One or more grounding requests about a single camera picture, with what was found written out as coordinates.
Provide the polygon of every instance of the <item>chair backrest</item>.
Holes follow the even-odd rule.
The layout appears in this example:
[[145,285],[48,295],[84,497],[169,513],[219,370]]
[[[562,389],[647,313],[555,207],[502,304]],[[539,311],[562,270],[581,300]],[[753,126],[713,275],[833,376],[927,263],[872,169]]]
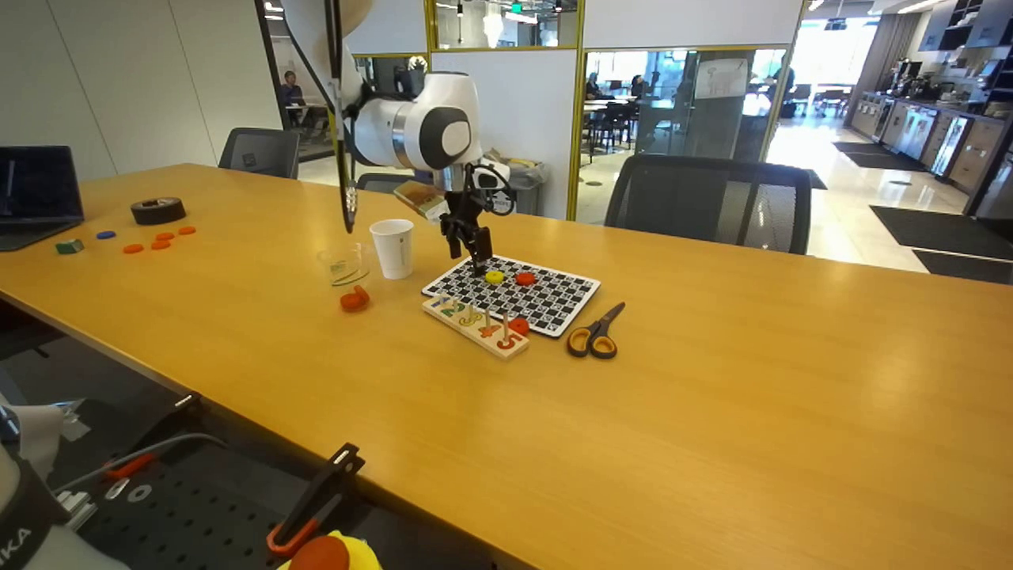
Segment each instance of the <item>chair backrest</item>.
[[235,126],[219,169],[296,178],[296,132]]
[[629,154],[605,224],[805,254],[810,174],[735,159]]

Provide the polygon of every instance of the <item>game board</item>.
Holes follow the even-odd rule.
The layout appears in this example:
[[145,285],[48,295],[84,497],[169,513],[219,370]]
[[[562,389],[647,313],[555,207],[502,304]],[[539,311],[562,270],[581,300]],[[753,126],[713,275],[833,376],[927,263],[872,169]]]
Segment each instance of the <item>game board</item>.
[[[526,316],[534,333],[557,339],[599,290],[594,277],[526,261],[494,257],[490,265],[502,272],[502,285],[472,275],[468,261],[462,261],[425,285],[420,295],[449,295],[490,311],[498,320]],[[517,272],[534,272],[534,285],[517,285]]]

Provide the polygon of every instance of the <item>white cup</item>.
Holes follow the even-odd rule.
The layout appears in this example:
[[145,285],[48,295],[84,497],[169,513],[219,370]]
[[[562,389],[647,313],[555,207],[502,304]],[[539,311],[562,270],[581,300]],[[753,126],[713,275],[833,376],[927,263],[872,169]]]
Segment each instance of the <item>white cup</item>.
[[383,277],[405,277],[411,272],[411,232],[407,217],[378,217],[371,224]]

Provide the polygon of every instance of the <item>floor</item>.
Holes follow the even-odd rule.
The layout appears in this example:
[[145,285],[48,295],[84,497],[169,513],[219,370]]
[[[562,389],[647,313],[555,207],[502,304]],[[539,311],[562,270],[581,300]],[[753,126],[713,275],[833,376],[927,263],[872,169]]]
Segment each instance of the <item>floor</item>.
[[[812,194],[810,257],[925,272],[918,257],[899,247],[867,207],[961,212],[965,194],[925,170],[870,170],[852,163],[833,143],[861,143],[838,118],[786,121],[769,144],[769,160],[812,169],[827,190]],[[600,224],[607,195],[629,151],[594,154],[579,169],[576,217]]]

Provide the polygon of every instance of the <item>yellow object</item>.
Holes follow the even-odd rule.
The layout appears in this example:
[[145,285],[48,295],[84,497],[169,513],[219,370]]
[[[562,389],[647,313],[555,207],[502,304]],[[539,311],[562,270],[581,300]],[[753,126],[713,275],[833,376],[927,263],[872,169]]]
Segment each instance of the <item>yellow object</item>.
[[485,270],[485,285],[500,289],[502,285],[502,272],[500,270]]
[[[328,538],[343,542],[349,551],[349,570],[383,570],[373,547],[361,538],[343,535],[343,531],[328,531]],[[290,565],[281,565],[279,570],[328,570],[328,568],[299,568],[294,565],[296,553],[290,556]]]
[[628,300],[607,366],[531,334],[498,360],[419,311],[446,240],[349,320],[319,277],[405,207],[219,169],[82,186],[90,227],[165,186],[200,233],[157,257],[0,257],[0,297],[328,458],[529,568],[1013,568],[1013,290],[534,215],[498,249]]

